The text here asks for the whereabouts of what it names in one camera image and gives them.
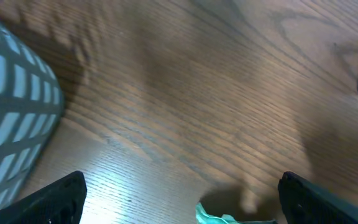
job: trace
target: white grid pattern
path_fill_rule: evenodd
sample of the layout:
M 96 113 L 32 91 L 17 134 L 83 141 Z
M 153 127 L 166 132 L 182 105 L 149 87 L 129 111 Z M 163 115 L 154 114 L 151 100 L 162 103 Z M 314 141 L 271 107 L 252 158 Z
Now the white grid pattern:
M 61 108 L 55 105 L 59 105 L 62 96 L 52 69 L 2 26 L 0 46 L 6 46 L 4 50 L 0 48 L 1 98 L 17 101 L 18 104 L 32 101 L 34 105 L 46 108 L 43 113 L 40 113 L 42 110 L 31 111 L 33 107 L 26 108 L 29 111 L 25 112 L 0 110 L 0 150 L 4 149 L 4 153 L 0 154 L 2 209 L 13 201 L 23 183 L 24 175 L 36 160 L 47 134 L 57 122 L 57 114 Z M 12 71 L 8 69 L 8 65 L 12 65 Z M 21 142 L 32 143 L 21 150 L 9 152 L 10 144 L 20 145 Z

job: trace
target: wooden table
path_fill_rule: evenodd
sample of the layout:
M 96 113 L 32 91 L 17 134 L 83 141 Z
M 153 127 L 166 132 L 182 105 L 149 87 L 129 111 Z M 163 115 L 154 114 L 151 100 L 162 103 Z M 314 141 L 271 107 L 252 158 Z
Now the wooden table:
M 81 170 L 82 223 L 195 223 L 210 190 L 272 218 L 292 170 L 358 206 L 358 1 L 0 1 L 0 21 L 66 98 L 21 197 Z

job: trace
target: table surface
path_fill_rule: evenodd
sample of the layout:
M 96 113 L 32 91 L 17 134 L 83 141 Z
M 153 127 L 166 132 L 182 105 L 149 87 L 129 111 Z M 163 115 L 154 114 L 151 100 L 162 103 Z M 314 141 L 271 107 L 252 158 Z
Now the table surface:
M 358 1 L 0 1 L 0 21 L 66 99 L 20 197 L 81 170 L 82 223 L 195 223 L 205 194 L 280 218 L 292 170 L 358 206 Z

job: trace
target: gray fabric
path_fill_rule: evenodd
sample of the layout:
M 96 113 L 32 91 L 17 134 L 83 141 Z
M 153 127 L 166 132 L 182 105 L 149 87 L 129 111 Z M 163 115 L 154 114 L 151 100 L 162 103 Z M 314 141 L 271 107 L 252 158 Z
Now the gray fabric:
M 52 70 L 0 25 L 0 209 L 16 196 L 62 111 Z

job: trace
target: green plastic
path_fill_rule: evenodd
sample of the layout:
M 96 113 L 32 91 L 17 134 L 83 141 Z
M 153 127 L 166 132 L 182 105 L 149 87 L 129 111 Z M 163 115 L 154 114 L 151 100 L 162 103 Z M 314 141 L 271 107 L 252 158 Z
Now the green plastic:
M 276 224 L 275 220 L 272 221 L 252 221 L 252 222 L 237 222 L 231 215 L 223 215 L 221 218 L 213 215 L 208 215 L 201 203 L 196 206 L 196 219 L 198 224 Z

